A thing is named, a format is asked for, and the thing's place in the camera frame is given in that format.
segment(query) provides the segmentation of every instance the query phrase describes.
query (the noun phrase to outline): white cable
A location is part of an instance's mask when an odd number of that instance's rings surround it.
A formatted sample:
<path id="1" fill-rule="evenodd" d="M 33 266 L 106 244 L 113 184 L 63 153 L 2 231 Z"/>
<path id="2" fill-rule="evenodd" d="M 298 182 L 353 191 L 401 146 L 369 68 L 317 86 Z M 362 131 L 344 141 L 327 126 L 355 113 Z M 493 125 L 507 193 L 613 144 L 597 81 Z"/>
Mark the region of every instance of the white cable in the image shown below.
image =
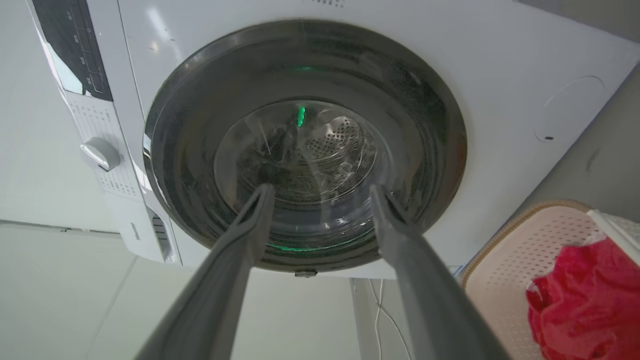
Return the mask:
<path id="1" fill-rule="evenodd" d="M 396 328 L 396 331 L 398 333 L 398 335 L 400 336 L 400 340 L 402 340 L 402 345 L 404 346 L 404 351 L 406 352 L 406 356 L 409 360 L 411 359 L 411 353 L 409 352 L 409 348 L 406 346 L 406 341 L 404 340 L 404 336 L 402 336 L 402 332 L 400 331 L 400 328 L 398 327 L 398 324 L 396 324 L 396 321 L 391 317 L 391 315 L 389 315 L 389 313 L 387 312 L 387 310 L 382 306 L 382 295 L 383 295 L 383 290 L 385 288 L 385 280 L 382 279 L 380 281 L 380 296 L 376 296 L 376 290 L 374 290 L 373 288 L 373 280 L 369 279 L 369 287 L 371 288 L 371 293 L 373 294 L 373 299 L 376 301 L 376 305 L 378 306 L 378 311 L 376 312 L 376 322 L 375 322 L 375 330 L 376 330 L 376 340 L 378 340 L 378 359 L 382 360 L 382 343 L 380 341 L 380 330 L 378 329 L 378 325 L 379 325 L 379 321 L 380 321 L 380 311 L 382 311 L 383 315 L 385 315 L 389 321 L 391 321 L 392 324 L 394 324 L 394 327 Z"/>

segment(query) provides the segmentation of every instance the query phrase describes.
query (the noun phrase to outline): round glass door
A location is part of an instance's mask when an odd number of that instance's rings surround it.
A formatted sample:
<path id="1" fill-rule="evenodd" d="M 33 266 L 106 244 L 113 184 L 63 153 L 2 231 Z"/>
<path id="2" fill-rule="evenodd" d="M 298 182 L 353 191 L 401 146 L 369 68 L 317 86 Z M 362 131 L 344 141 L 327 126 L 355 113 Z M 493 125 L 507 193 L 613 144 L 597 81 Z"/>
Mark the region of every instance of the round glass door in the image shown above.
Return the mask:
<path id="1" fill-rule="evenodd" d="M 159 91 L 145 132 L 155 194 L 207 247 L 258 185 L 273 184 L 260 266 L 284 271 L 378 259 L 372 184 L 426 230 L 466 157 L 460 109 L 426 63 L 382 35 L 321 21 L 263 24 L 199 50 Z"/>

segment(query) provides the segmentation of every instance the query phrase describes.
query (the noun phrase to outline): laundry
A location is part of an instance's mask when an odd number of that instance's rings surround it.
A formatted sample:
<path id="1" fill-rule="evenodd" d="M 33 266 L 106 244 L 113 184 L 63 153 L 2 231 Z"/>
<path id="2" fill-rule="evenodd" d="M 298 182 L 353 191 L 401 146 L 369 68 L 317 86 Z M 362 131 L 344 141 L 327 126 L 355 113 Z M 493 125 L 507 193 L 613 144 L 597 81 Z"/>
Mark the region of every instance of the laundry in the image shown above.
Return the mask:
<path id="1" fill-rule="evenodd" d="M 563 248 L 533 283 L 529 324 L 546 359 L 640 358 L 640 267 L 610 238 Z"/>

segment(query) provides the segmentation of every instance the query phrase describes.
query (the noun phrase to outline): washing machine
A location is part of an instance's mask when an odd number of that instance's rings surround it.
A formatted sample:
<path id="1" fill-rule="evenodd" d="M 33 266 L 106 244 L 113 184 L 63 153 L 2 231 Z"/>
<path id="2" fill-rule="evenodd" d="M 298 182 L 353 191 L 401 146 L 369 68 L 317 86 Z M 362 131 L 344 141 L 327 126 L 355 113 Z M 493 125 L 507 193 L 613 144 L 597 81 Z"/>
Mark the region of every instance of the washing machine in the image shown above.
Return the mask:
<path id="1" fill-rule="evenodd" d="M 28 0 L 133 253 L 196 268 L 261 183 L 265 271 L 394 278 L 382 184 L 455 272 L 640 45 L 510 0 Z"/>

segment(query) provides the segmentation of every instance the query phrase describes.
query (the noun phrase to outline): red towel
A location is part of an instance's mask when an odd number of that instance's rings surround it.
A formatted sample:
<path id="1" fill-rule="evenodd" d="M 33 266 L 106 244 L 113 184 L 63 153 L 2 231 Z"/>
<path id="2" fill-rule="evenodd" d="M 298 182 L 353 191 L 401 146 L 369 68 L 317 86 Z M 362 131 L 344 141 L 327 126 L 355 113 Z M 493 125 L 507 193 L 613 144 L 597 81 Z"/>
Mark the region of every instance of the red towel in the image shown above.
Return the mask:
<path id="1" fill-rule="evenodd" d="M 546 359 L 640 359 L 640 266 L 610 238 L 564 247 L 533 282 L 529 324 Z"/>

